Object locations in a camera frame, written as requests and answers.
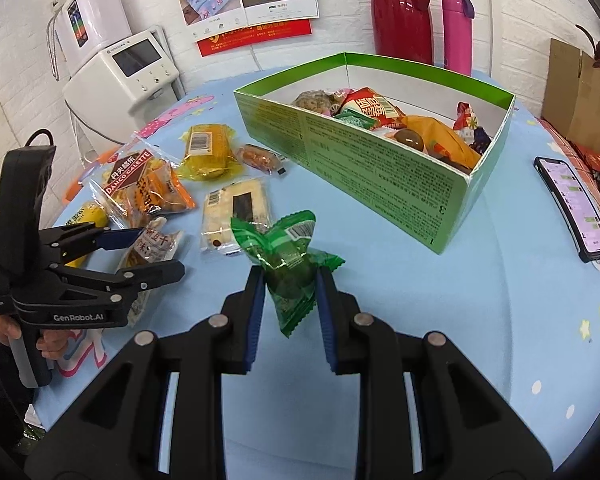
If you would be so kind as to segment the white cracker snack pack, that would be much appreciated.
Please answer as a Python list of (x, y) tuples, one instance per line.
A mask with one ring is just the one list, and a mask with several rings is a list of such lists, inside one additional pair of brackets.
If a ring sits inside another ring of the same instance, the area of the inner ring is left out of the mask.
[(230, 224), (233, 219), (250, 223), (259, 232), (271, 226), (270, 204), (262, 178), (240, 180), (207, 194), (201, 222), (201, 248), (205, 252), (223, 256), (240, 252)]

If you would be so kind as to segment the yellow barcode snack pack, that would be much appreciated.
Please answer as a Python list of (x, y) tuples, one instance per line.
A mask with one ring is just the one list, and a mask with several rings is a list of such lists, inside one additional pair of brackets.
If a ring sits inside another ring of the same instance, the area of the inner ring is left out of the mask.
[(176, 173), (181, 179), (211, 181), (237, 177), (242, 164), (233, 150), (235, 131), (223, 124), (200, 124), (182, 135), (184, 155)]

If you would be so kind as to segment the orange plastic basin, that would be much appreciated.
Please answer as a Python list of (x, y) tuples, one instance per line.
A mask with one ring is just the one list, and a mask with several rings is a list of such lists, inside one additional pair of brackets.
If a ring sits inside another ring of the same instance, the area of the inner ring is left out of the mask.
[(102, 166), (105, 162), (114, 156), (117, 153), (117, 149), (113, 148), (108, 152), (102, 153), (97, 156), (94, 162), (89, 162), (83, 171), (71, 182), (71, 184), (66, 188), (64, 196), (62, 196), (62, 203), (67, 206), (78, 194), (82, 188), (84, 183), (87, 181), (88, 177), (100, 166)]

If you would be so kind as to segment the Danco Galette snack bag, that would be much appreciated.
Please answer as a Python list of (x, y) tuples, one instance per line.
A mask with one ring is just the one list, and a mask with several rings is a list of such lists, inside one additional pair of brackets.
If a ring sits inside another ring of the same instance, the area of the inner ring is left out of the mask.
[(88, 178), (94, 199), (114, 223), (140, 228), (155, 217), (177, 214), (196, 204), (174, 163), (143, 139), (133, 139)]

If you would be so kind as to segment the pink water bottle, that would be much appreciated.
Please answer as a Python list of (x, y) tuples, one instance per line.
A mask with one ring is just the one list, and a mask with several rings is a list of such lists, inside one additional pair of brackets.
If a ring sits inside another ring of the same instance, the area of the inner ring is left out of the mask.
[(442, 0), (444, 66), (470, 76), (472, 72), (472, 20), (470, 0)]

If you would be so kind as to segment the clear brown snack packet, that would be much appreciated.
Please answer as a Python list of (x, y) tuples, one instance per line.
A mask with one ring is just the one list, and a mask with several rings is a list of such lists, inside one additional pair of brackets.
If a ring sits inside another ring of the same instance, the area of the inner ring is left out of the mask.
[[(133, 245), (126, 250), (117, 270), (173, 259), (184, 236), (184, 231), (165, 233), (163, 232), (165, 225), (166, 218), (164, 217), (150, 220)], [(148, 289), (138, 293), (128, 313), (129, 326), (133, 327), (143, 316), (150, 295), (151, 290)]]

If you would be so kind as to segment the brown cardboard box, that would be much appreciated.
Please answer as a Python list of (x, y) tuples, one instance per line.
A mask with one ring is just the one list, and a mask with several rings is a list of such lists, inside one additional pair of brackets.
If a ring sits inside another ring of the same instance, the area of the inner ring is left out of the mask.
[(555, 38), (541, 117), (566, 140), (600, 154), (600, 67), (584, 51)]

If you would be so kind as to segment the blue cartoon tablecloth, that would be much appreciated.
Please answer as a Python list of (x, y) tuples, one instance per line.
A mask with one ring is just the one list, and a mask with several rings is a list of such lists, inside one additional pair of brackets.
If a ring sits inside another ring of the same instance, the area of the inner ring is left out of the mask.
[[(234, 92), (272, 74), (237, 76), (192, 92), (201, 116), (171, 118), (150, 136), (175, 166), (181, 135), (200, 124), (248, 133)], [(600, 426), (600, 263), (580, 260), (535, 157), (558, 158), (548, 132), (515, 102), (503, 151), (468, 215), (437, 254), (313, 172), (287, 158), (287, 173), (262, 178), (273, 220), (309, 210), (311, 247), (344, 259), (340, 292), (396, 332), (440, 332), (498, 390), (547, 450), (556, 476), (565, 460), (581, 463), (581, 441)], [(197, 208), (171, 217), (167, 230), (187, 234), (178, 253), (181, 281), (160, 287), (134, 330), (159, 337), (187, 332), (220, 312), (242, 290), (252, 262), (201, 248), (202, 202), (227, 185), (185, 182)], [(325, 354), (317, 307), (290, 337), (265, 299), (257, 355), (247, 375), (222, 378), (227, 479), (353, 479), (358, 448), (360, 378), (337, 376)]]

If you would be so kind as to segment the white wall water purifier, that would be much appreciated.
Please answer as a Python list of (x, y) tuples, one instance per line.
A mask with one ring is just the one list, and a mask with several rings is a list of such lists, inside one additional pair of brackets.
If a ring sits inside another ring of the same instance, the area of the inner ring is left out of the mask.
[(121, 0), (67, 0), (54, 29), (70, 76), (100, 50), (132, 35)]

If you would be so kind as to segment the white screen appliance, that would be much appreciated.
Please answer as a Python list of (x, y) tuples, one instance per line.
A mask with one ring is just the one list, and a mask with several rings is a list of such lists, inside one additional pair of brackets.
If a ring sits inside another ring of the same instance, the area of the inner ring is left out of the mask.
[(62, 89), (83, 151), (99, 155), (128, 142), (184, 94), (159, 26), (100, 50)]

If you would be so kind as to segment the small orange sausage snack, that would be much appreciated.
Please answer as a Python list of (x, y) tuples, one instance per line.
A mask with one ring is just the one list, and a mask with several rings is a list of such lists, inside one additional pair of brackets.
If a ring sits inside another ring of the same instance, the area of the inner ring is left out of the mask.
[(286, 174), (283, 157), (268, 148), (261, 148), (254, 144), (244, 144), (238, 148), (237, 158), (243, 164), (264, 174), (276, 174), (276, 176)]

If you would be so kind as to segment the green cardboard box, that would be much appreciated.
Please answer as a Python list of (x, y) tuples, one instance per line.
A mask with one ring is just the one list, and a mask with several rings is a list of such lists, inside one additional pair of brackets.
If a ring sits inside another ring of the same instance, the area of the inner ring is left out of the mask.
[[(469, 104), (491, 143), (469, 174), (382, 131), (294, 106), (303, 91), (364, 87), (404, 113), (451, 125)], [(234, 96), (250, 136), (323, 178), (440, 254), (477, 200), (503, 151), (513, 94), (436, 66), (341, 52), (246, 84)]]

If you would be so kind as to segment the yellow chips snack bag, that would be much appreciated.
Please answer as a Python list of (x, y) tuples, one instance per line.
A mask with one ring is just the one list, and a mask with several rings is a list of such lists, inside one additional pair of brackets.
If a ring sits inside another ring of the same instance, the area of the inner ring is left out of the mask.
[[(67, 226), (76, 226), (81, 223), (93, 223), (95, 228), (103, 229), (110, 227), (110, 221), (106, 209), (94, 200), (84, 203), (80, 209), (66, 222)], [(95, 248), (91, 248), (85, 255), (72, 261), (66, 261), (66, 266), (80, 268), (85, 261), (91, 257)]]

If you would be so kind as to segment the black smartphone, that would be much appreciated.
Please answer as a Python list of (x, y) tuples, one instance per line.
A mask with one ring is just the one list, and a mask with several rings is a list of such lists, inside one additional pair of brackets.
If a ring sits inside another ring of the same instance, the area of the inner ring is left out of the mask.
[(547, 157), (535, 157), (533, 167), (554, 198), (580, 260), (600, 260), (600, 215), (576, 173), (568, 162)]

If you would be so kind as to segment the red snack packet in box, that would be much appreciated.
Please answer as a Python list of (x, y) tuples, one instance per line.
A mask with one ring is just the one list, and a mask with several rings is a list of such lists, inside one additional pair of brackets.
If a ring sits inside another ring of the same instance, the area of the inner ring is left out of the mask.
[(351, 92), (344, 99), (335, 118), (347, 125), (366, 130), (401, 129), (406, 126), (406, 115), (402, 110), (368, 87)]

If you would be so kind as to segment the green snack packet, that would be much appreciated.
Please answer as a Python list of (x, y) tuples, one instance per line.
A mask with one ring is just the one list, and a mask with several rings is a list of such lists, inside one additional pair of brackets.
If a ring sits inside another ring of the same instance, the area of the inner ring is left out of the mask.
[(344, 259), (311, 247), (315, 214), (302, 210), (262, 228), (246, 220), (230, 220), (234, 239), (252, 263), (264, 271), (280, 332), (290, 337), (316, 305), (317, 270), (335, 271)]

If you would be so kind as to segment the orange peanut snack bag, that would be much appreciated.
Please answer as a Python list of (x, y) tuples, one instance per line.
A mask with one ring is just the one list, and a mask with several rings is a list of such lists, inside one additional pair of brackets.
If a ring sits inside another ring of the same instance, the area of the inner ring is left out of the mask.
[(193, 197), (168, 162), (143, 174), (126, 192), (126, 198), (133, 228), (146, 226), (160, 214), (178, 214), (196, 207)]

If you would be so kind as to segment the red thermos jug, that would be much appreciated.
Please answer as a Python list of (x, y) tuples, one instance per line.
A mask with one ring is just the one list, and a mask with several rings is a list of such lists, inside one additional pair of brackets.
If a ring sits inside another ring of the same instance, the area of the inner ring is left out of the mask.
[(431, 0), (372, 0), (378, 55), (434, 64)]

